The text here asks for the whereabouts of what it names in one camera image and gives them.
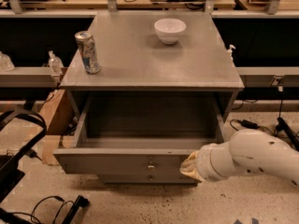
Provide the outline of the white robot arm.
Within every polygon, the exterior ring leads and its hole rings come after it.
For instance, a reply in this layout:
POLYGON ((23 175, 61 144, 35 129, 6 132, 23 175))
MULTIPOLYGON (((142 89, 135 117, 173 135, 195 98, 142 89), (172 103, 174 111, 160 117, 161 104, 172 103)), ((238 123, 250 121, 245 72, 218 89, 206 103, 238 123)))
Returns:
POLYGON ((180 165, 180 172, 199 181, 231 176, 271 175, 299 186, 299 152, 267 133, 245 129, 229 141, 204 145, 180 165))

